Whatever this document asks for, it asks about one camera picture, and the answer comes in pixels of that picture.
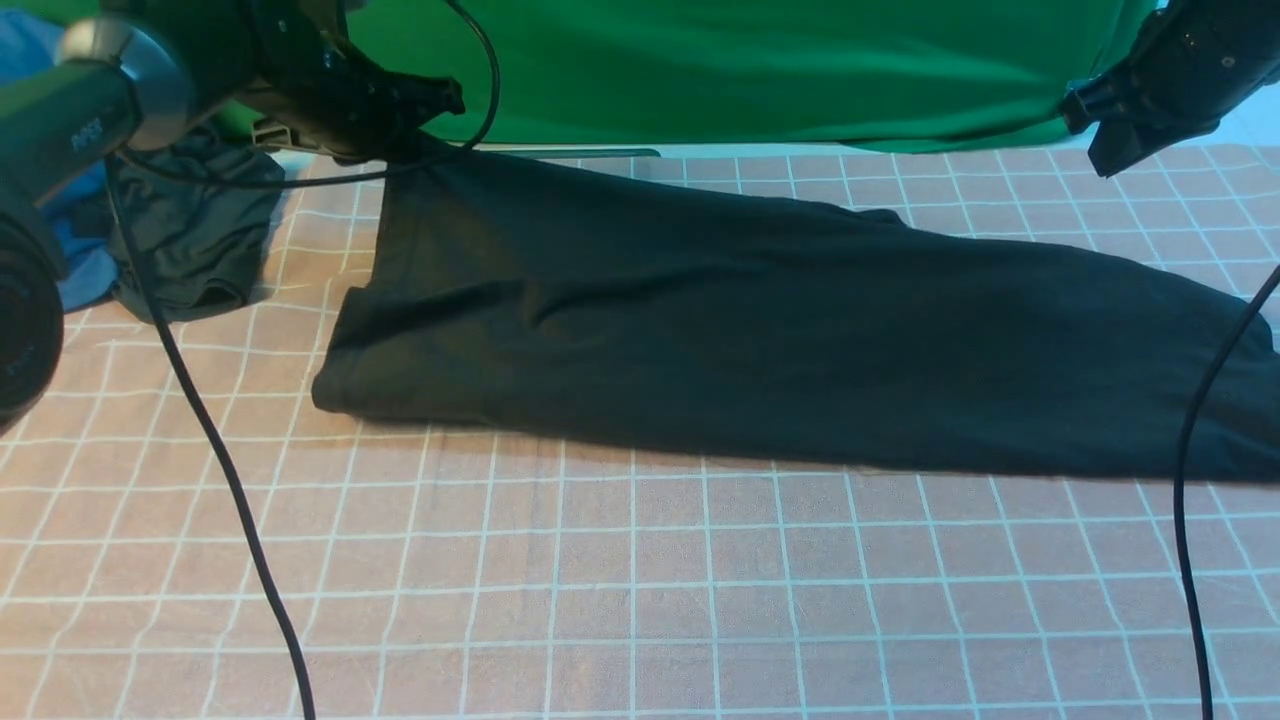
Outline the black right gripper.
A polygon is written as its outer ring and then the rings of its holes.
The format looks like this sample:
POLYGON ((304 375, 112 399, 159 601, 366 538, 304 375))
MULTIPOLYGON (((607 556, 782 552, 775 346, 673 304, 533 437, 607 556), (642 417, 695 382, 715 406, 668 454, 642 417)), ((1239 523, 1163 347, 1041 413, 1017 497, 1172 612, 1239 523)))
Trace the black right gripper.
POLYGON ((1112 178, 1216 120, 1277 81, 1276 1, 1170 1, 1142 23, 1129 53, 1073 83, 1060 102, 1071 133, 1098 123, 1088 158, 1112 178))

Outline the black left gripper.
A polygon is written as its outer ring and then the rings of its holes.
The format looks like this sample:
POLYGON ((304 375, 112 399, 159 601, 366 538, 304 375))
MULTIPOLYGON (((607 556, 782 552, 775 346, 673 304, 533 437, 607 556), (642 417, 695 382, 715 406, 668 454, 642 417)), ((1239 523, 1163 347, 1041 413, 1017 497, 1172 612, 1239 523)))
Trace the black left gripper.
POLYGON ((343 165, 426 156, 428 122, 465 111, 453 78, 388 70, 349 38, 360 1, 246 1, 259 78, 237 101, 257 114, 255 147, 330 156, 343 165))

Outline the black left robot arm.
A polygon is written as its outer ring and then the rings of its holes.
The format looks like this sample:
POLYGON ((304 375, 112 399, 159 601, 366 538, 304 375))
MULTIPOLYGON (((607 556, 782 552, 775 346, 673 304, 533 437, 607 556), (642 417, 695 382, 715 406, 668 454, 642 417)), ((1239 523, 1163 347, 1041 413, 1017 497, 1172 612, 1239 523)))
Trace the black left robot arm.
POLYGON ((429 158, 422 126, 465 110, 452 78, 388 70, 339 1, 104 1, 55 65, 3 90, 3 428, 49 387, 68 265, 38 206, 123 147, 165 149, 229 101, 352 164, 429 158))

